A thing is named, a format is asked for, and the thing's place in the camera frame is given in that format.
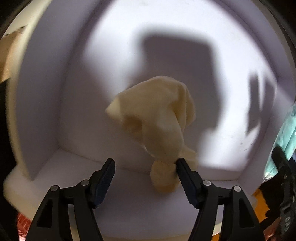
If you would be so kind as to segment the red bag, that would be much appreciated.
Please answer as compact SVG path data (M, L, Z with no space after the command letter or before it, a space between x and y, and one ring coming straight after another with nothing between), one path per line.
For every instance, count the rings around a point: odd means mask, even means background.
M17 214L16 228L20 241L25 241L32 221L24 216L22 213Z

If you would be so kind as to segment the cream yellow cloth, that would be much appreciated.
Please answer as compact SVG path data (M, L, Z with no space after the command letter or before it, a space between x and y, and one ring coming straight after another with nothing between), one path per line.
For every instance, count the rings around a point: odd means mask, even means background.
M153 77L119 93L105 112L154 158L150 178L158 192L171 193L180 185L177 159L197 167L197 154L183 136L196 119L196 108L182 82Z

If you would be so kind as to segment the teal cloth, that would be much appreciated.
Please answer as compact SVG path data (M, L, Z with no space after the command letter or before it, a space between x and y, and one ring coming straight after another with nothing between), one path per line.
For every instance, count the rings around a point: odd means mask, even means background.
M288 111L285 120L278 132L278 135L273 143L273 147L271 150L273 150L276 146L281 147L283 150L287 160L289 160L293 153L295 152L295 127L296 127L296 109L295 109L295 103L292 105L290 110ZM276 165L274 161L271 158L271 153L268 156L268 160L266 163L266 166L264 168L263 178L262 181L266 182L269 179L273 178L277 173L278 169L276 168Z

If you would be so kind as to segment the white foam drawer box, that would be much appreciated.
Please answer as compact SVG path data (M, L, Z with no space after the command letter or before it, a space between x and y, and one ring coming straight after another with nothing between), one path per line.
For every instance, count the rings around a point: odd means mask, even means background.
M95 211L106 240L187 240L197 217L182 188L156 192L153 158L105 113L155 76L187 85L185 130L198 172L251 197L295 99L293 46L260 1L52 1L22 37L8 84L17 165L8 202L32 219L52 185L116 172Z

